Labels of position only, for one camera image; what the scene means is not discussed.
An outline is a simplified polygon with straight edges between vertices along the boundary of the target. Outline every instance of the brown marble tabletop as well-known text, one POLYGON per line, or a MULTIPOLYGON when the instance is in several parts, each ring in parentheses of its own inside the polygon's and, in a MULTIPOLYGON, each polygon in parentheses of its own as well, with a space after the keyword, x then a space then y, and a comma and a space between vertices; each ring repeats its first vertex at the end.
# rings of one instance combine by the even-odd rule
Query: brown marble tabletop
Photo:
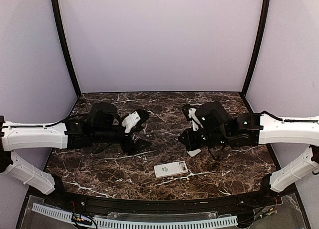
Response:
POLYGON ((221 197, 257 191, 261 179, 275 171, 265 146, 207 148, 190 157, 178 136, 191 123, 182 106, 221 101, 235 117, 247 112, 238 93, 219 92, 151 92, 88 93, 76 103, 72 114, 88 113, 95 102, 110 102, 124 116, 137 108, 146 109, 150 118, 137 137, 152 146, 142 153, 126 156, 118 145, 96 144, 76 150, 54 149, 46 172, 60 176, 69 192, 91 196, 136 200, 185 200, 221 197), (157 179, 155 165, 185 161, 189 172, 157 179))

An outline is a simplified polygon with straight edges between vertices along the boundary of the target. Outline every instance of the black frame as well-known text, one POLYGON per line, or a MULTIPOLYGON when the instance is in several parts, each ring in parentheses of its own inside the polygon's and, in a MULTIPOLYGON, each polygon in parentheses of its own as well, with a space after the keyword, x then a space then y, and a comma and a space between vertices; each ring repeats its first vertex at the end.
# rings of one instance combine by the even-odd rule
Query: black frame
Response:
MULTIPOLYGON (((72 65, 69 48, 67 46, 65 33, 62 24, 61 13, 59 9, 58 0, 51 0, 52 7, 55 17, 55 23, 57 31, 59 34, 59 39, 65 58, 65 62, 70 74, 70 78, 73 84, 73 88, 76 92, 78 98, 81 96, 81 90, 76 78, 74 67, 72 65)), ((263 0, 261 15, 259 20, 258 31, 256 35, 255 45, 247 71, 246 79, 241 92, 238 92, 242 98, 244 104, 246 105, 249 112, 253 112, 250 104, 246 99, 246 94, 249 89, 250 82, 254 73, 256 66, 263 33, 265 30, 265 24, 267 19, 267 12, 269 7, 270 0, 263 0)), ((267 144, 267 149, 270 153, 270 156, 276 166, 276 169, 280 169, 279 162, 274 154, 273 148, 270 144, 267 144)), ((302 215, 306 224, 306 228, 310 229, 310 224, 306 215, 306 211, 302 204, 301 198, 297 191, 295 184, 290 185, 286 188, 285 191, 279 193, 280 196, 284 196, 290 193, 296 195, 297 201, 299 203, 302 215)), ((27 205, 27 201, 30 195, 43 196, 34 188, 29 188, 25 200, 22 205, 22 209, 19 215, 19 220, 16 228, 18 229, 22 223, 22 218, 24 211, 27 205)), ((251 200, 258 200, 261 197, 259 191, 234 195, 234 196, 225 196, 219 198, 208 198, 208 199, 197 199, 197 200, 181 200, 181 201, 139 201, 139 200, 123 200, 123 199, 108 199, 108 198, 99 198, 92 196, 85 196, 80 194, 68 193, 68 196, 76 204, 77 209, 85 213, 93 214, 102 214, 105 215, 107 212, 123 212, 123 213, 141 213, 141 214, 176 214, 176 213, 198 213, 198 212, 208 212, 208 211, 218 211, 219 214, 231 213, 237 215, 239 218, 247 218, 253 215, 253 208, 247 207, 241 204, 241 201, 249 202, 251 200)), ((50 200, 45 201, 48 204, 52 204, 50 200)))

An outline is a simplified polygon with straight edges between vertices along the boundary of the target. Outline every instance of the robotic arm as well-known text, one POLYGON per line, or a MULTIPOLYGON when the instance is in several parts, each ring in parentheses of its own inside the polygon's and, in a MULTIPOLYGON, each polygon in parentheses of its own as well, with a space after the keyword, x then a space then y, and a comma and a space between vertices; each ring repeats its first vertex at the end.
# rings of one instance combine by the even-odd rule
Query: robotic arm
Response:
POLYGON ((283 169, 264 177, 262 187, 281 192, 308 173, 319 169, 319 116, 311 118, 279 118, 266 111, 243 113, 231 118, 220 102, 200 107, 187 104, 183 112, 193 127, 178 140, 190 156, 200 148, 221 145, 230 147, 257 146, 268 143, 305 143, 309 147, 283 169))
POLYGON ((76 149, 90 147, 94 143, 118 143, 124 153, 133 155, 151 145, 147 141, 133 139, 133 133, 141 131, 148 118, 148 112, 142 109, 120 118, 117 108, 105 102, 93 104, 89 114, 71 116, 49 125, 5 122, 0 116, 0 173, 11 175, 48 195, 57 188, 63 188, 62 181, 26 162, 14 150, 76 149))

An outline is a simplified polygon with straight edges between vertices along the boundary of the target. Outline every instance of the slotted white rail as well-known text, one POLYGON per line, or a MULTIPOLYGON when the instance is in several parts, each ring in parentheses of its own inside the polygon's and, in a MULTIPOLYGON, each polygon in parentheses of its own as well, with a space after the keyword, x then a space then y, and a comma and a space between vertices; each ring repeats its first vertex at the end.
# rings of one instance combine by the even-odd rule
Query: slotted white rail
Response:
MULTIPOLYGON (((33 204, 32 210, 66 223, 72 223, 72 213, 68 211, 52 208, 38 203, 33 204)), ((99 229, 215 229, 238 225, 237 216, 200 221, 169 223, 119 221, 97 217, 94 218, 94 221, 98 225, 99 229)))

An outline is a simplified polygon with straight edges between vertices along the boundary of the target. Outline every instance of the white wall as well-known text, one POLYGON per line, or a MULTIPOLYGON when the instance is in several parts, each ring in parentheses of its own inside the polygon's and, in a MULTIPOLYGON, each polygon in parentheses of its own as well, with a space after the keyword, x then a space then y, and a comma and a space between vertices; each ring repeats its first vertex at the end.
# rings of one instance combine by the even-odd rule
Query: white wall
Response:
POLYGON ((83 92, 240 91, 262 0, 59 0, 83 92))
MULTIPOLYGON (((21 123, 58 121, 74 104, 51 0, 0 0, 0 99, 0 115, 21 123)), ((43 168, 50 150, 17 152, 43 168)), ((26 191, 0 175, 0 228, 15 228, 26 191)))
MULTIPOLYGON (((265 34, 247 98, 254 111, 278 116, 319 115, 318 0, 271 0, 265 34)), ((275 144, 282 167, 306 145, 275 144)), ((312 228, 318 228, 318 177, 296 183, 312 228)))

